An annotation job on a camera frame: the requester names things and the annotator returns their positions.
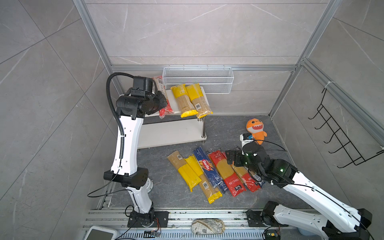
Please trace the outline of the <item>red spaghetti bag with label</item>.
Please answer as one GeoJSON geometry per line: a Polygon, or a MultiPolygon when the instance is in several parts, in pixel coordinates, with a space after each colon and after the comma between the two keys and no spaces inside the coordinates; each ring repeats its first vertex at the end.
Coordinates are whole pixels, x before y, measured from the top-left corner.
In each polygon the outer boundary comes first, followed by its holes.
{"type": "Polygon", "coordinates": [[[162,93],[166,101],[166,106],[159,110],[159,117],[160,119],[163,119],[165,116],[173,114],[174,111],[171,107],[162,76],[153,77],[153,80],[155,81],[158,90],[162,93]]]}

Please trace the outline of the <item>blue Barilla spaghetti box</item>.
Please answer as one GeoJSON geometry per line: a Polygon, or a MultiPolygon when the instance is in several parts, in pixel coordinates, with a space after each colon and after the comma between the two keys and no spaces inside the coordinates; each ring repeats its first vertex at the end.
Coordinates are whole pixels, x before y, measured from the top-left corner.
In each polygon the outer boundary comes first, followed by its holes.
{"type": "Polygon", "coordinates": [[[220,176],[218,170],[216,169],[214,163],[211,161],[207,153],[203,150],[202,147],[198,147],[193,150],[194,156],[197,158],[198,163],[200,164],[203,172],[208,178],[210,184],[213,188],[219,188],[219,190],[225,194],[229,191],[227,185],[224,183],[223,178],[220,176]]]}

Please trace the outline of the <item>yellow wholewheat spaghetti bag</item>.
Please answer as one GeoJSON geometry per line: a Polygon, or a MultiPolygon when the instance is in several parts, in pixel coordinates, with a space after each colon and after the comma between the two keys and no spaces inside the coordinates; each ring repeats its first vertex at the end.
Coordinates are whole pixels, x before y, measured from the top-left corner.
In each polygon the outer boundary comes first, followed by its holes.
{"type": "Polygon", "coordinates": [[[181,118],[191,117],[198,114],[193,104],[190,101],[186,85],[177,85],[171,87],[172,93],[181,111],[181,118]]]}

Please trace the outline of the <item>yellow spaghetti bag with barcode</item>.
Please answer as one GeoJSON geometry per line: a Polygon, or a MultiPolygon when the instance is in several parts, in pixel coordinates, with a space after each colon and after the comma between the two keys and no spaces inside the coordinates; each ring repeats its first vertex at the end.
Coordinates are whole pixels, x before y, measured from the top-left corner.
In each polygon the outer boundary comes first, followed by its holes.
{"type": "Polygon", "coordinates": [[[186,89],[191,103],[198,112],[198,119],[201,119],[213,113],[204,97],[203,91],[199,84],[188,85],[186,89]]]}

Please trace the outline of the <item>tan yellow pasta bag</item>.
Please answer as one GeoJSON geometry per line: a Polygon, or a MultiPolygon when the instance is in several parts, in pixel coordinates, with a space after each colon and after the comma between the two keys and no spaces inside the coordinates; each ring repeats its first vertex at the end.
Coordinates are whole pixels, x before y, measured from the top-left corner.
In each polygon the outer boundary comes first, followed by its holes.
{"type": "Polygon", "coordinates": [[[190,192],[193,192],[194,187],[196,187],[202,181],[201,178],[186,162],[186,160],[182,157],[179,151],[171,153],[169,156],[167,156],[167,159],[184,179],[190,189],[190,192]]]}

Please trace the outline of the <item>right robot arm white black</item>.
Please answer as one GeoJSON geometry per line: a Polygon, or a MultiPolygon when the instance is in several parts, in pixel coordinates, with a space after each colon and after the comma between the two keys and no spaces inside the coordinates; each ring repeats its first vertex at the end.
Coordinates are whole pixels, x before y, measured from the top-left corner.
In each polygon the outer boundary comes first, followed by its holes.
{"type": "Polygon", "coordinates": [[[269,201],[261,212],[266,226],[293,226],[325,240],[373,239],[368,230],[371,212],[355,209],[333,197],[289,162],[270,158],[256,141],[242,141],[241,149],[228,150],[225,156],[229,165],[247,168],[261,180],[297,196],[317,211],[310,214],[269,201]]]}

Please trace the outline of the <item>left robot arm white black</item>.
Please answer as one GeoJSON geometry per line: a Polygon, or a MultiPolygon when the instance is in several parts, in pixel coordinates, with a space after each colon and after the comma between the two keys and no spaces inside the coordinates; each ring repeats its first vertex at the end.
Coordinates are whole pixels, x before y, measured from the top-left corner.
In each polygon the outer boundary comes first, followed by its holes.
{"type": "Polygon", "coordinates": [[[129,226],[139,224],[150,227],[155,222],[155,210],[146,187],[149,171],[137,165],[139,136],[145,116],[164,109],[167,99],[158,90],[154,79],[121,72],[113,73],[107,78],[106,94],[119,132],[115,159],[111,169],[104,172],[104,180],[108,183],[120,183],[129,192],[133,201],[129,226]],[[111,81],[117,76],[133,79],[133,86],[113,103],[111,81]]]}

